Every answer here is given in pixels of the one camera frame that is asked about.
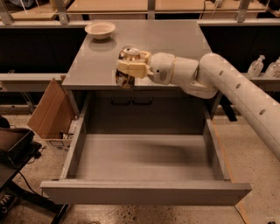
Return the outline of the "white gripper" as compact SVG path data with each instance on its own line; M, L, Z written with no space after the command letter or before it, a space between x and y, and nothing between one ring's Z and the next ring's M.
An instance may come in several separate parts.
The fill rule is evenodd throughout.
M140 57L145 62L150 61L150 66L145 63L118 60L116 62L117 70L136 78L144 78L148 75L148 77L157 84L168 85L171 82L172 69L175 61L175 56L173 54L159 52L151 56L150 52L141 51Z

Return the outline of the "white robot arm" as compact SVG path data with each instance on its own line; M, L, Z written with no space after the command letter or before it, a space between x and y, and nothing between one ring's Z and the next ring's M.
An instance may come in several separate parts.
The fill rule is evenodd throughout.
M210 99L222 92L280 160L280 104L216 53L201 59L140 52L135 59L118 59L116 70L161 85L176 85L189 95Z

